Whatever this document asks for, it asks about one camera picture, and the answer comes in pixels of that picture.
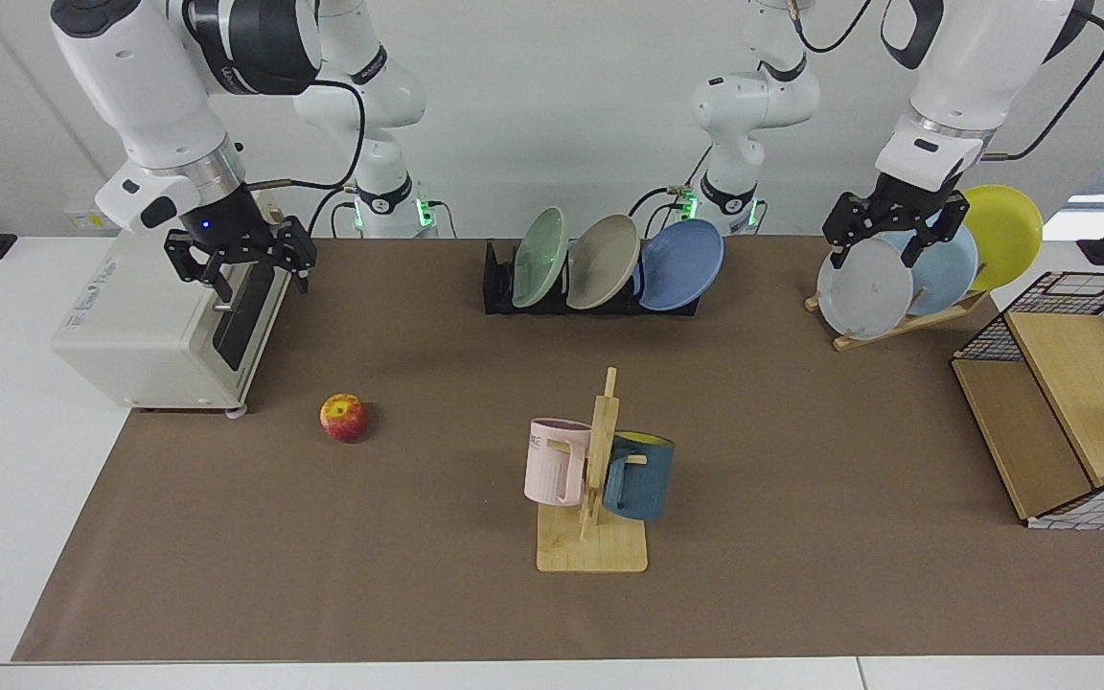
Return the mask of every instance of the plate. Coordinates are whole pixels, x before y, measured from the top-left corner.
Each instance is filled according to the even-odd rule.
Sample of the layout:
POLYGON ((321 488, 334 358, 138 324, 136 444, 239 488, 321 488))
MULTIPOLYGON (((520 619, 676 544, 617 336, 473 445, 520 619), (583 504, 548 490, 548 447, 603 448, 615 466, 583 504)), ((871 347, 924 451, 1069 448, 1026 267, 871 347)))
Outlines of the plate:
MULTIPOLYGON (((911 243, 914 231, 885 232, 881 236, 898 252, 903 252, 905 245, 911 243)), ((923 250, 923 255, 912 268, 916 300, 909 314, 912 317, 928 317, 960 301, 974 285, 978 263, 977 243, 965 226, 956 231, 952 242, 940 242, 923 250)))
POLYGON ((552 206, 534 219, 513 257, 513 306, 527 309, 542 300, 560 278, 569 248, 570 231, 561 209, 552 206))
POLYGON ((636 225, 627 215, 608 215, 570 248, 572 309, 595 309, 619 293, 633 276, 641 252, 636 225))
POLYGON ((654 236, 641 251, 635 276, 645 277, 641 306, 654 311, 680 309, 705 294, 723 268, 723 236, 713 223, 678 222, 654 236))
POLYGON ((1020 278, 1042 250, 1042 213, 1033 200, 1011 187, 986 184, 965 192, 965 226, 984 264, 973 288, 989 291, 1020 278))
POLYGON ((853 340, 889 336, 905 318, 914 298, 914 274, 902 253, 883 236, 850 248, 840 269, 825 257, 816 280, 820 315, 832 330, 853 340))

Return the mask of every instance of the mug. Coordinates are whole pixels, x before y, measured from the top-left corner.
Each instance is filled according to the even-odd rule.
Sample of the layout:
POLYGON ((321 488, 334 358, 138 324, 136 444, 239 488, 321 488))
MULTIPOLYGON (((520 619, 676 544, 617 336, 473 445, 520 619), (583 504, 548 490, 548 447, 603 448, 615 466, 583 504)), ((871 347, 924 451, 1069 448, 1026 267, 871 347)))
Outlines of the mug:
POLYGON ((604 507, 627 519, 658 519, 671 480, 675 449, 675 443, 661 436, 617 432, 604 486, 604 507))
POLYGON ((527 447, 527 498, 548 506, 582 503, 591 425, 580 421, 531 421, 527 447))

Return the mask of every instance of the white wall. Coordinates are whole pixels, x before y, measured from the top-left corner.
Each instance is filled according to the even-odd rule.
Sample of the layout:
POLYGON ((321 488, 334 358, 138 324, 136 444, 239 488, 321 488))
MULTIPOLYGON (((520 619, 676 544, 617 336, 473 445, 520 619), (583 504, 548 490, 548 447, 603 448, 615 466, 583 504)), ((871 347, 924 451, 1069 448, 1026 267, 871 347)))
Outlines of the white wall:
MULTIPOLYGON (((860 3, 818 3, 811 34, 837 35, 860 3)), ((59 201, 89 197, 123 160, 57 53, 47 7, 0 0, 0 226, 25 233, 65 230, 59 201)), ((464 235, 520 235, 549 204, 583 230, 649 188, 682 182, 708 142, 689 113, 693 87, 753 66, 742 0, 373 0, 371 9, 391 55, 429 93, 425 121, 399 135, 408 162, 453 202, 464 235)), ((816 232, 838 193, 868 192, 875 180, 875 153, 914 83, 884 53, 875 9, 845 47, 814 57, 820 114, 763 137, 769 162, 758 192, 773 202, 771 231, 816 232)), ((1100 47, 1091 28, 1048 65, 996 145, 1017 149, 1037 135, 1100 47)), ((341 173, 341 155, 287 100, 217 100, 251 178, 341 173)), ((1049 215, 1103 162, 1104 73, 1038 155, 987 166, 965 184, 1020 187, 1049 215)), ((315 197, 280 200, 307 214, 315 197)))

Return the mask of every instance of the label sticker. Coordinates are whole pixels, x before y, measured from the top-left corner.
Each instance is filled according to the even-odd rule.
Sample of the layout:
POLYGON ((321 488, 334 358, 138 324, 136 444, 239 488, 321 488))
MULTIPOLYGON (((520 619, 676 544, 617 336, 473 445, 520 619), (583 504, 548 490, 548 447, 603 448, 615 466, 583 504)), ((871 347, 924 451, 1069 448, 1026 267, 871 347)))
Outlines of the label sticker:
POLYGON ((87 322, 88 311, 92 311, 92 307, 96 306, 102 293, 104 293, 105 285, 108 285, 109 279, 113 278, 113 275, 118 272, 120 266, 121 257, 108 257, 105 259, 105 263, 100 266, 100 270, 97 270, 96 275, 92 276, 92 280, 88 280, 87 287, 84 288, 84 291, 75 300, 75 306, 71 307, 70 314, 66 315, 66 320, 62 322, 63 329, 78 330, 81 326, 87 322))

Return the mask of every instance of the apple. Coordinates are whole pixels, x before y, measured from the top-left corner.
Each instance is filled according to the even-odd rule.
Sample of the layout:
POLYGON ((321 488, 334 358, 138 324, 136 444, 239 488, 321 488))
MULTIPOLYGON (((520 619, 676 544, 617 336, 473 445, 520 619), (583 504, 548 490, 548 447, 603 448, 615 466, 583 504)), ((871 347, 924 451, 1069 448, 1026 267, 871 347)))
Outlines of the apple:
POLYGON ((323 403, 318 418, 335 440, 355 443, 364 438, 369 428, 369 414, 357 396, 340 393, 323 403))

